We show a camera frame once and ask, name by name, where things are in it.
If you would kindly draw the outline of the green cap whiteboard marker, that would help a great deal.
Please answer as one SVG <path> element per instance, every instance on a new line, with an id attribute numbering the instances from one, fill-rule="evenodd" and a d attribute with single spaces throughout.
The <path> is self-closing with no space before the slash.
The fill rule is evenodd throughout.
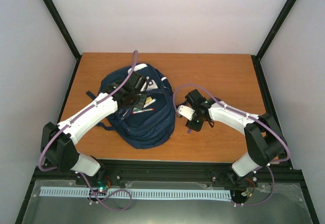
<path id="1" fill-rule="evenodd" d="M 151 104 L 153 104 L 154 102 L 156 102 L 156 99 L 152 99 L 149 102 L 147 102 L 143 108 L 147 108 L 148 106 L 150 106 Z"/>

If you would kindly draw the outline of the red cap whiteboard marker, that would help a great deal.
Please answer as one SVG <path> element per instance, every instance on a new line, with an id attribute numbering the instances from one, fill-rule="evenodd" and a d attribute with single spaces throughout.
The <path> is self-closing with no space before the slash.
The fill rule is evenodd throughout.
<path id="1" fill-rule="evenodd" d="M 136 110 L 136 111 L 133 111 L 132 114 L 139 114 L 139 113 L 148 112 L 148 111 L 154 111 L 154 108 Z"/>

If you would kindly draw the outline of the navy blue backpack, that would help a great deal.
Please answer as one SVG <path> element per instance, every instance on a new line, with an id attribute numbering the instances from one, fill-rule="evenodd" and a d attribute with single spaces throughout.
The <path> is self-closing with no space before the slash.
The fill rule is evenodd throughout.
<path id="1" fill-rule="evenodd" d="M 166 76 L 150 64 L 139 63 L 134 71 L 148 80 L 145 93 L 156 102 L 144 109 L 154 108 L 154 111 L 132 114 L 132 107 L 121 109 L 107 116 L 110 126 L 102 122 L 96 126 L 116 131 L 135 149 L 158 147 L 169 140 L 175 128 L 173 90 Z"/>

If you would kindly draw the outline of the yellow highlighter pen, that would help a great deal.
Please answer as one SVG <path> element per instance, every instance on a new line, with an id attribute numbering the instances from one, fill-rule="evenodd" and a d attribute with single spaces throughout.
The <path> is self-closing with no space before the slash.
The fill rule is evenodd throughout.
<path id="1" fill-rule="evenodd" d="M 149 103 L 150 101 L 152 101 L 152 97 L 147 97 L 145 104 Z"/>

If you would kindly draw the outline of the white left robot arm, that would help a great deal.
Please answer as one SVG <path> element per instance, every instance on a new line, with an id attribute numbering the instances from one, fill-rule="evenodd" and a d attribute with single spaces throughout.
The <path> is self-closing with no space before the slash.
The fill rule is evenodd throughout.
<path id="1" fill-rule="evenodd" d="M 47 159 L 49 170 L 61 172 L 77 171 L 87 175 L 93 184 L 105 181 L 106 172 L 93 157 L 81 154 L 76 145 L 79 140 L 102 119 L 118 110 L 130 107 L 143 108 L 148 79 L 136 72 L 129 73 L 120 83 L 110 83 L 86 107 L 74 116 L 58 123 L 47 123 L 43 127 L 41 156 L 39 163 Z"/>

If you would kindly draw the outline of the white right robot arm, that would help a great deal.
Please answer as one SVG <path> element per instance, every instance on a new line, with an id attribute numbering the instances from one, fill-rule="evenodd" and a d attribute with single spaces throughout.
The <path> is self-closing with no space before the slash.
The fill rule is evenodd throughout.
<path id="1" fill-rule="evenodd" d="M 178 106 L 177 114 L 187 119 L 186 126 L 190 130 L 199 132 L 204 122 L 211 127 L 214 127 L 215 122 L 220 122 L 245 137 L 246 153 L 234 161 L 224 174 L 231 185 L 238 184 L 258 168 L 279 162 L 278 156 L 282 153 L 289 153 L 281 129 L 272 115 L 251 114 L 221 99 L 206 99 L 196 89 L 185 98 L 187 104 Z"/>

